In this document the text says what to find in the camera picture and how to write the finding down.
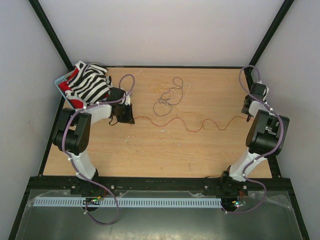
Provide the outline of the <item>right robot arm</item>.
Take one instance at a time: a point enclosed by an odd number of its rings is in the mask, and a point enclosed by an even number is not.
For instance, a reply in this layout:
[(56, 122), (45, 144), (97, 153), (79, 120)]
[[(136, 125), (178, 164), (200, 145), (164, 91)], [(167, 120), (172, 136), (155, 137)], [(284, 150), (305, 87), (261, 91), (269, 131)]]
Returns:
[(221, 174), (218, 188), (225, 195), (242, 190), (250, 172), (283, 149), (290, 119), (274, 113), (268, 106), (268, 92), (269, 88), (258, 81), (252, 84), (245, 97), (242, 112), (254, 120), (246, 137), (244, 154)]

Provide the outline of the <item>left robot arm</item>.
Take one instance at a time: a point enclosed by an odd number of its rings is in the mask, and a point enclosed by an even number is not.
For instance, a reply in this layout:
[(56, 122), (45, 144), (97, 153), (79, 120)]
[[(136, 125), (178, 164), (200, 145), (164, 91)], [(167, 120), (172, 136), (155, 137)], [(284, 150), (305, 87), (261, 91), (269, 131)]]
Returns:
[(96, 193), (100, 181), (92, 164), (87, 147), (91, 126), (101, 120), (116, 118), (117, 123), (134, 124), (131, 94), (121, 88), (112, 88), (106, 101), (85, 106), (78, 110), (64, 108), (53, 132), (52, 143), (64, 152), (82, 179), (82, 188), (89, 194)]

